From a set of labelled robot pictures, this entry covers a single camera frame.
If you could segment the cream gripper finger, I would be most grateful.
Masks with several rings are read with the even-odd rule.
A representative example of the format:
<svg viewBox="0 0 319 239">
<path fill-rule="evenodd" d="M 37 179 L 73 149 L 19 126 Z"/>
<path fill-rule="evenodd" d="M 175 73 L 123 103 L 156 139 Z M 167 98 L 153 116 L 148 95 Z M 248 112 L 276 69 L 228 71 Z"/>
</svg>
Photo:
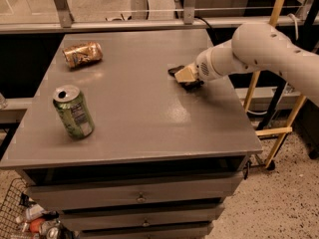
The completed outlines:
<svg viewBox="0 0 319 239">
<path fill-rule="evenodd" d="M 174 74 L 174 77 L 179 83 L 192 83 L 199 79 L 198 70 L 195 63 L 187 66 L 182 66 Z"/>
</svg>

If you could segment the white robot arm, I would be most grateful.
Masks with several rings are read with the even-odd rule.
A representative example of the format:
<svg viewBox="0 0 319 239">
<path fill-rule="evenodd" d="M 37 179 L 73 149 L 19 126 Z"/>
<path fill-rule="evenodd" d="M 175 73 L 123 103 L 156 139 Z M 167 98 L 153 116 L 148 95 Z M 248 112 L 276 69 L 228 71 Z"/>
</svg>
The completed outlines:
<svg viewBox="0 0 319 239">
<path fill-rule="evenodd" d="M 173 75 L 179 83 L 193 83 L 262 70 L 278 75 L 319 106 L 319 56 L 266 23 L 240 25 L 229 41 L 204 50 Z"/>
</svg>

